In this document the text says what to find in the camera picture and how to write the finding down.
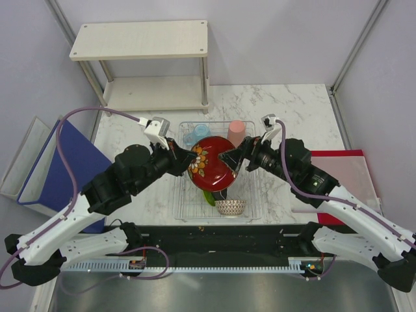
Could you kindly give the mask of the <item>red floral plate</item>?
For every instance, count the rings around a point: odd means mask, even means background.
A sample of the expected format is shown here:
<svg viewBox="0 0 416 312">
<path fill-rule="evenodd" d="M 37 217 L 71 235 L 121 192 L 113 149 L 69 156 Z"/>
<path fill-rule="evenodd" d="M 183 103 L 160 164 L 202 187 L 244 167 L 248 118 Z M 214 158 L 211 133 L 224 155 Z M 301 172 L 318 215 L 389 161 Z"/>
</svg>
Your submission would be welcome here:
<svg viewBox="0 0 416 312">
<path fill-rule="evenodd" d="M 233 149 L 234 145 L 221 136 L 209 136 L 195 143 L 191 151 L 197 153 L 197 157 L 187 170 L 191 181 L 208 192 L 219 192 L 232 185 L 237 175 L 218 156 Z"/>
</svg>

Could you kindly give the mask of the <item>tall pink cup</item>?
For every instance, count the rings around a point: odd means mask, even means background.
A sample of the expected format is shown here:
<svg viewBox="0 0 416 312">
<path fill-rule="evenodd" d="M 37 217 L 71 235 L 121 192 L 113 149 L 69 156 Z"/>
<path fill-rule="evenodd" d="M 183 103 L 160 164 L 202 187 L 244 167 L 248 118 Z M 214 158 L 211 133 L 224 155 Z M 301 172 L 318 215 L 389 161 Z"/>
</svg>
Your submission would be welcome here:
<svg viewBox="0 0 416 312">
<path fill-rule="evenodd" d="M 246 127 L 244 122 L 240 120 L 234 120 L 229 124 L 227 139 L 235 146 L 238 147 L 244 140 L 246 134 Z"/>
</svg>

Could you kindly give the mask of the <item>black plate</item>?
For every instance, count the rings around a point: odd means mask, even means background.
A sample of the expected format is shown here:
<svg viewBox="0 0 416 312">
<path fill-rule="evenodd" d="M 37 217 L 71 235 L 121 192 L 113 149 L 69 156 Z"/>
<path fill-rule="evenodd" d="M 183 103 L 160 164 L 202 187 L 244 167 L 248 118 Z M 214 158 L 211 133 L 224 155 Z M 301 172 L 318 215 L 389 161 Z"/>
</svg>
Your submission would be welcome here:
<svg viewBox="0 0 416 312">
<path fill-rule="evenodd" d="M 227 196 L 228 196 L 228 190 L 226 188 L 224 190 L 219 191 L 219 192 L 214 192 L 213 193 L 213 198 L 216 201 L 227 200 Z"/>
</svg>

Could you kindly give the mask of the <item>green plate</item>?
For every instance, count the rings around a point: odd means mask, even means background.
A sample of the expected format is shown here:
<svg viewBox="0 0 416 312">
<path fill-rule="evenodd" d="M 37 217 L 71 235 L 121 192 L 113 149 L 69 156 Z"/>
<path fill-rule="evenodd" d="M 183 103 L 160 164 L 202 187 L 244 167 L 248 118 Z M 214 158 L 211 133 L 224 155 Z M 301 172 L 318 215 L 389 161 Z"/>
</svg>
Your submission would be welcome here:
<svg viewBox="0 0 416 312">
<path fill-rule="evenodd" d="M 205 201 L 212 207 L 215 206 L 215 198 L 211 192 L 208 192 L 206 190 L 203 191 L 203 197 Z"/>
</svg>

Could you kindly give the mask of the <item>white wire dish rack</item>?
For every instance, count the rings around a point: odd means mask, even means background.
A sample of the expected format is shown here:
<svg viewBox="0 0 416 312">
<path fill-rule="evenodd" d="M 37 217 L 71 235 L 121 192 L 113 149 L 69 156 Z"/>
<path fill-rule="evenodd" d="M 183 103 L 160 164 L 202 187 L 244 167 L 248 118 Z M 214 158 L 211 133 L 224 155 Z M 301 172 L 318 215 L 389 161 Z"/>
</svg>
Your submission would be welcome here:
<svg viewBox="0 0 416 312">
<path fill-rule="evenodd" d="M 209 127 L 211 135 L 227 138 L 229 120 L 220 122 L 196 122 L 185 121 L 179 124 L 177 141 L 182 148 L 191 150 L 192 146 L 186 146 L 184 136 L 190 133 L 196 125 L 205 124 Z M 199 189 L 190 179 L 187 173 L 174 180 L 172 211 L 176 220 L 182 221 L 206 221 L 227 220 L 249 222 L 262 217 L 262 199 L 260 195 L 260 178 L 258 172 L 240 170 L 236 182 L 227 188 L 227 200 L 245 200 L 246 208 L 239 216 L 221 215 L 216 207 L 210 206 L 203 197 L 203 190 Z"/>
</svg>

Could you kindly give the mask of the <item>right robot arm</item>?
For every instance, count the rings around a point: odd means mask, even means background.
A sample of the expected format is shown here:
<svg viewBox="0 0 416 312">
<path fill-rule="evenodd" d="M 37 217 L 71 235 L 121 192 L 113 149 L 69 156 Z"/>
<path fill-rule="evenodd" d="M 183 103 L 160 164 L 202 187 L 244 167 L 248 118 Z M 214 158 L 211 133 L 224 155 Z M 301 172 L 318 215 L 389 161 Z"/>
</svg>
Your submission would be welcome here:
<svg viewBox="0 0 416 312">
<path fill-rule="evenodd" d="M 336 178 L 314 166 L 302 140 L 284 139 L 278 149 L 272 149 L 269 141 L 248 136 L 239 147 L 220 153 L 218 158 L 234 172 L 247 159 L 248 171 L 262 168 L 284 180 L 302 203 L 336 217 L 356 232 L 343 235 L 310 222 L 297 241 L 302 254 L 310 256 L 320 251 L 340 255 L 375 270 L 386 284 L 399 291 L 412 290 L 415 233 L 378 214 Z"/>
</svg>

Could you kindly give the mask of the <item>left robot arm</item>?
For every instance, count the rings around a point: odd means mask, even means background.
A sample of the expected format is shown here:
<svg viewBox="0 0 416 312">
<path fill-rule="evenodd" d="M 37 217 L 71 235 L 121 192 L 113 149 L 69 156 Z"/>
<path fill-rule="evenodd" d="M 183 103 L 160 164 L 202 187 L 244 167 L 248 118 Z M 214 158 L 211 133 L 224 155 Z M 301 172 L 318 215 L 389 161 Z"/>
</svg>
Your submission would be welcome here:
<svg viewBox="0 0 416 312">
<path fill-rule="evenodd" d="M 101 255 L 137 255 L 144 247 L 139 228 L 124 222 L 114 230 L 85 239 L 74 236 L 103 220 L 164 174 L 181 176 L 198 156 L 180 148 L 175 140 L 168 147 L 131 145 L 118 154 L 104 172 L 87 183 L 69 207 L 26 235 L 5 239 L 11 259 L 7 265 L 19 284 L 38 286 L 51 281 L 63 268 Z"/>
</svg>

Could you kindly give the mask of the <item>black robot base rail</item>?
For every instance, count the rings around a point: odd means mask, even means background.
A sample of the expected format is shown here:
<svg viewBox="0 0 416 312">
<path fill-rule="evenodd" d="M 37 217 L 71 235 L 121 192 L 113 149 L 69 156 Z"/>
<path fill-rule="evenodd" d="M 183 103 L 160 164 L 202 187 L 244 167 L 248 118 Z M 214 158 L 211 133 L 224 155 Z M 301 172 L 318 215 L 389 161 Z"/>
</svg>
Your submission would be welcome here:
<svg viewBox="0 0 416 312">
<path fill-rule="evenodd" d="M 244 252 L 278 257 L 321 257 L 299 234 L 305 225 L 138 226 L 146 246 L 158 246 L 168 255 L 180 252 Z"/>
</svg>

